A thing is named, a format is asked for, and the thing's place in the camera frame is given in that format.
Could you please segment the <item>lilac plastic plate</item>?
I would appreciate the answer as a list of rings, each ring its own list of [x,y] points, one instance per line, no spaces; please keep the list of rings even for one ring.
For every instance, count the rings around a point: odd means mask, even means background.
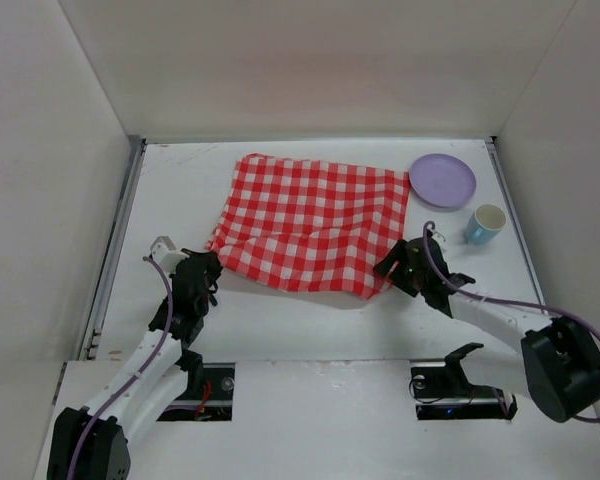
[[[442,153],[418,158],[409,170],[409,179],[424,202],[442,209],[465,206],[477,188],[471,168],[457,157]]]

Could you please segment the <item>light blue mug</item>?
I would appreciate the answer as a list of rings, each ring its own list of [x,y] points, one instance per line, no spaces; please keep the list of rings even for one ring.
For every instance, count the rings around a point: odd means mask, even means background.
[[[485,245],[492,241],[507,223],[506,213],[492,204],[480,205],[465,228],[465,239],[471,245]]]

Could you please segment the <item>red white checkered cloth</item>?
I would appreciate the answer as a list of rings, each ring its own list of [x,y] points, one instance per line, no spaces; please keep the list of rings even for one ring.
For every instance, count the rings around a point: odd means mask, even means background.
[[[369,300],[390,286],[373,268],[403,236],[409,192],[405,171],[252,153],[205,247],[275,290]]]

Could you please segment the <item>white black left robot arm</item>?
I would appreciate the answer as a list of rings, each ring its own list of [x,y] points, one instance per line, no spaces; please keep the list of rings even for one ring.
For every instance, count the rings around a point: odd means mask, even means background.
[[[183,249],[152,251],[145,260],[166,296],[114,378],[82,407],[67,407],[56,418],[49,479],[127,478],[138,441],[177,397],[202,382],[203,360],[190,346],[217,303],[218,256]]]

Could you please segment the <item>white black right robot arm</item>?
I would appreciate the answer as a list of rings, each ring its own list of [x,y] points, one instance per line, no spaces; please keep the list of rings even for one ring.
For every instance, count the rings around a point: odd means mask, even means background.
[[[432,235],[398,241],[374,272],[512,350],[491,356],[482,343],[469,342],[447,354],[441,367],[430,372],[413,368],[412,386],[420,402],[495,387],[527,396],[546,417],[564,423],[580,419],[600,400],[600,336],[568,313],[479,292],[474,278],[449,271]]]

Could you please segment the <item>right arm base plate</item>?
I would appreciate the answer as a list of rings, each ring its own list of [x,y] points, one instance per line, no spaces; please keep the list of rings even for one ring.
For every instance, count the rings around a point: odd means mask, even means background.
[[[444,362],[412,363],[410,373],[409,393],[419,421],[511,421],[518,412],[513,394],[469,384]]]

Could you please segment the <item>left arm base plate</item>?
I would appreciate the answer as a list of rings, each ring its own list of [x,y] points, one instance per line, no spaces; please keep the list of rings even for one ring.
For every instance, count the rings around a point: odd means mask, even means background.
[[[228,422],[232,420],[235,364],[204,365],[200,384],[176,398],[159,422]]]

